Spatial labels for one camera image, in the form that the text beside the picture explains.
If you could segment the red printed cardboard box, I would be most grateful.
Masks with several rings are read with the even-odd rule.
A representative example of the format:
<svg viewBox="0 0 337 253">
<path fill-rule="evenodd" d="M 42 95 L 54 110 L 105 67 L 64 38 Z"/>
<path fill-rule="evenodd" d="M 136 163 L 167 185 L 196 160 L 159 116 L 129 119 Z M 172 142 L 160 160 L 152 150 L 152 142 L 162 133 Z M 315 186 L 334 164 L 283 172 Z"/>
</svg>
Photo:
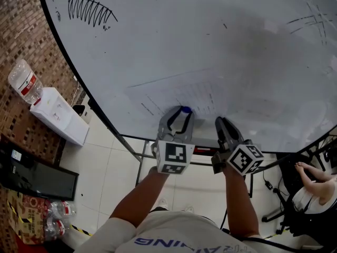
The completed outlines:
<svg viewBox="0 0 337 253">
<path fill-rule="evenodd" d="M 9 225 L 26 245 L 43 244 L 45 199 L 14 190 L 7 192 Z"/>
</svg>

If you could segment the black office chair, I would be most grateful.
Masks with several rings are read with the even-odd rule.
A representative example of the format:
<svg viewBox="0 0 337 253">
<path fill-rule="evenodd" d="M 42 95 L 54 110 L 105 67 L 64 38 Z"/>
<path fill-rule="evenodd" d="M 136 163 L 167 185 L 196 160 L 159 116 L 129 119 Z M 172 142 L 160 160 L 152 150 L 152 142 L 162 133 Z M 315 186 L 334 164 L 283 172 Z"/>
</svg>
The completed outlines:
<svg viewBox="0 0 337 253">
<path fill-rule="evenodd" d="M 303 186 L 301 177 L 296 170 L 295 165 L 298 162 L 304 162 L 315 167 L 309 158 L 302 154 L 286 153 L 277 153 L 276 158 L 281 161 L 278 167 L 281 170 L 283 184 L 287 191 L 287 193 L 284 194 L 286 199 L 281 199 L 281 209 L 283 210 L 281 214 L 284 216 L 284 225 L 289 228 L 289 231 L 294 236 L 308 235 L 316 240 L 336 234 L 337 204 L 324 213 L 305 214 L 303 212 L 298 212 L 292 202 L 295 193 Z M 328 170 L 324 172 L 328 174 L 337 174 L 337 170 Z"/>
</svg>

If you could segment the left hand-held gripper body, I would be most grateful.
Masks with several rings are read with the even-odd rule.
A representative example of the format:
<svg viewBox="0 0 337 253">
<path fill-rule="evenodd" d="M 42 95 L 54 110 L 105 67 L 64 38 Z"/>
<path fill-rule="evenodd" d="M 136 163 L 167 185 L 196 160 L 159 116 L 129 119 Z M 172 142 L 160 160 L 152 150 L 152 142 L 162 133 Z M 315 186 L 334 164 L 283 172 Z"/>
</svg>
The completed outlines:
<svg viewBox="0 0 337 253">
<path fill-rule="evenodd" d="M 189 166 L 195 145 L 186 137 L 175 137 L 171 133 L 159 135 L 151 145 L 157 162 L 157 171 L 164 174 L 182 174 Z"/>
</svg>

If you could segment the white water dispenser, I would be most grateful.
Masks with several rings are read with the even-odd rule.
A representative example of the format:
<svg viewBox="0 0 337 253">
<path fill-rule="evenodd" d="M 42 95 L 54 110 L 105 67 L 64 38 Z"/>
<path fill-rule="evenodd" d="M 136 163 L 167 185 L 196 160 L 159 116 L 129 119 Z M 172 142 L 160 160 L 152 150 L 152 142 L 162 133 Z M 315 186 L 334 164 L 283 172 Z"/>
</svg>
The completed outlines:
<svg viewBox="0 0 337 253">
<path fill-rule="evenodd" d="M 30 112 L 65 140 L 83 146 L 90 127 L 56 88 L 43 88 L 41 99 L 31 105 Z"/>
</svg>

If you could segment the pack of water bottles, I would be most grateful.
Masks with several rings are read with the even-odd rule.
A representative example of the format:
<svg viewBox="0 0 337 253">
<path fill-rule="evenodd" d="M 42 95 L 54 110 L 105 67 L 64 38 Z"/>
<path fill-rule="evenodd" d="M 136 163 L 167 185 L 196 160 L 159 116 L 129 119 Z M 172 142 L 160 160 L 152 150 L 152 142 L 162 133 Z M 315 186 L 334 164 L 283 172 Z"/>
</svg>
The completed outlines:
<svg viewBox="0 0 337 253">
<path fill-rule="evenodd" d="M 71 227 L 76 216 L 74 202 L 64 200 L 46 201 L 44 217 L 44 239 L 53 241 L 62 238 Z"/>
</svg>

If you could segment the black flat monitor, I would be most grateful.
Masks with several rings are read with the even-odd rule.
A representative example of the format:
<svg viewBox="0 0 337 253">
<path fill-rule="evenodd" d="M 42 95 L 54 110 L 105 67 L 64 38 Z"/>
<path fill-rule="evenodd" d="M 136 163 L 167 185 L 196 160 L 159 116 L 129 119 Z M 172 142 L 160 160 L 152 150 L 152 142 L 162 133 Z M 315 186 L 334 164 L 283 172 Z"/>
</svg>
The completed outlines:
<svg viewBox="0 0 337 253">
<path fill-rule="evenodd" d="M 0 142 L 0 184 L 41 198 L 73 201 L 78 173 L 55 167 L 11 142 Z"/>
</svg>

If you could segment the large white whiteboard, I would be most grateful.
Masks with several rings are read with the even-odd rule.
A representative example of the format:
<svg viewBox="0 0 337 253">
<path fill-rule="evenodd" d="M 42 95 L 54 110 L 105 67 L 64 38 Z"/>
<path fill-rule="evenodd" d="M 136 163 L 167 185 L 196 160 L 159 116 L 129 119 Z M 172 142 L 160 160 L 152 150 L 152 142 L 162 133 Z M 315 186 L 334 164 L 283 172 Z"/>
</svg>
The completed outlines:
<svg viewBox="0 0 337 253">
<path fill-rule="evenodd" d="M 265 152 L 337 127 L 337 0 L 40 0 L 64 58 L 108 126 L 155 139 L 195 113 L 193 143 L 231 120 Z"/>
</svg>

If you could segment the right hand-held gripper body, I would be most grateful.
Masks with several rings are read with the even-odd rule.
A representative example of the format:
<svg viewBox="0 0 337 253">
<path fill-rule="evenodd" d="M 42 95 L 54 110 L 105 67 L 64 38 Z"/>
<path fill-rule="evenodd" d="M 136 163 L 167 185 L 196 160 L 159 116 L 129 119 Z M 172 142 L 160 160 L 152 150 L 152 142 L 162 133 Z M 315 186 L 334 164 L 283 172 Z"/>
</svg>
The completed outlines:
<svg viewBox="0 0 337 253">
<path fill-rule="evenodd" d="M 264 155 L 254 144 L 238 144 L 233 151 L 220 149 L 211 158 L 214 174 L 231 166 L 237 173 L 244 176 L 252 174 L 264 161 Z"/>
</svg>

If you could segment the person's white shirt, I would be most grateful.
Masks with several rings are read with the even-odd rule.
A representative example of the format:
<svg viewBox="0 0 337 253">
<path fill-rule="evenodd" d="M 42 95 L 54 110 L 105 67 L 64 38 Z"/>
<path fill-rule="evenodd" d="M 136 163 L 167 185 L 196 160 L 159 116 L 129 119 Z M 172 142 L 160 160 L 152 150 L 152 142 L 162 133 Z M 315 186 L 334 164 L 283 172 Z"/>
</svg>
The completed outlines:
<svg viewBox="0 0 337 253">
<path fill-rule="evenodd" d="M 292 253 L 240 241 L 202 216 L 184 211 L 150 213 L 138 228 L 111 218 L 74 253 Z"/>
</svg>

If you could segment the person's left forearm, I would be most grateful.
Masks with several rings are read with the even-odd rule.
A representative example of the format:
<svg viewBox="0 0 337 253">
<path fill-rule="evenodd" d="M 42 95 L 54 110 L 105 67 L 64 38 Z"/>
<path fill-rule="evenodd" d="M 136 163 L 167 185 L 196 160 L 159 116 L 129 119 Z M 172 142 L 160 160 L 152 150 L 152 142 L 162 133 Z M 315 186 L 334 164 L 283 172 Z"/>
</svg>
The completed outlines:
<svg viewBox="0 0 337 253">
<path fill-rule="evenodd" d="M 138 227 L 156 203 L 169 175 L 151 168 L 148 175 L 116 206 L 111 218 L 118 218 Z"/>
</svg>

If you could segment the person's right forearm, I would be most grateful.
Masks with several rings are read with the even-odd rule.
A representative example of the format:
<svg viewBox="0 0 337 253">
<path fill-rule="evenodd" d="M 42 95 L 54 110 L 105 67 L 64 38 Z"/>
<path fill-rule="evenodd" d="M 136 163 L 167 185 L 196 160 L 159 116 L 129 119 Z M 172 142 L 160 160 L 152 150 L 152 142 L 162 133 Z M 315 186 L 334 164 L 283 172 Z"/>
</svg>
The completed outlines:
<svg viewBox="0 0 337 253">
<path fill-rule="evenodd" d="M 237 238 L 258 236 L 259 221 L 250 201 L 247 186 L 230 165 L 223 168 L 226 184 L 226 203 L 229 231 Z"/>
</svg>

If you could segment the clear water jug red label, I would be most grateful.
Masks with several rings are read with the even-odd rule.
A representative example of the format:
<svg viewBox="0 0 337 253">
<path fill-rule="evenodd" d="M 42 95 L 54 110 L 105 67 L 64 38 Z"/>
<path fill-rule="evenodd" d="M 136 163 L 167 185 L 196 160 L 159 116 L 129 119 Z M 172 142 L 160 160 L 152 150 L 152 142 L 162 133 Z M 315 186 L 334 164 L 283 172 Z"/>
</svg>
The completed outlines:
<svg viewBox="0 0 337 253">
<path fill-rule="evenodd" d="M 24 59 L 17 61 L 7 79 L 26 103 L 36 104 L 41 99 L 43 84 Z"/>
</svg>

